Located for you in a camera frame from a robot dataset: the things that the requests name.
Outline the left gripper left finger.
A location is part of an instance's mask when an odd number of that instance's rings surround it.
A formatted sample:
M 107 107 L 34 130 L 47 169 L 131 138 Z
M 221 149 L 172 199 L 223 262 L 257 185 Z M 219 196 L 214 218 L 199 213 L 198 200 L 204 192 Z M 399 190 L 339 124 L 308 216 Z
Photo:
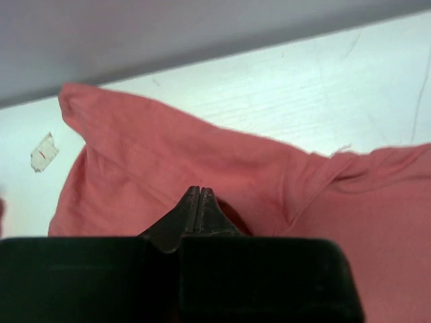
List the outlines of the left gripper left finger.
M 163 253 L 175 252 L 185 234 L 193 233 L 199 204 L 199 187 L 189 187 L 174 208 L 139 236 Z

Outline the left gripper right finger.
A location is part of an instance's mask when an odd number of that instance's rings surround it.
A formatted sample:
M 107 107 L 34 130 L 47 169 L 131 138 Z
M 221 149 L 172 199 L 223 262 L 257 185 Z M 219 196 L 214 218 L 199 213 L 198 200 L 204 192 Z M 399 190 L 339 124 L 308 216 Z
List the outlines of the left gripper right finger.
M 193 233 L 203 236 L 251 236 L 239 214 L 227 203 L 219 204 L 211 188 L 202 188 Z

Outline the salmon pink t shirt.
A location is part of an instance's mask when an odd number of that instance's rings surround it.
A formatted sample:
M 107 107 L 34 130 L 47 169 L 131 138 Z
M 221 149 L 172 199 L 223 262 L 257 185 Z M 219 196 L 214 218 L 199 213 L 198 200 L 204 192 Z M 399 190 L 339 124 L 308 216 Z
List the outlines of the salmon pink t shirt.
M 428 144 L 325 157 L 88 85 L 64 85 L 59 104 L 86 144 L 50 236 L 134 236 L 209 187 L 252 234 L 338 243 L 367 321 L 430 321 Z

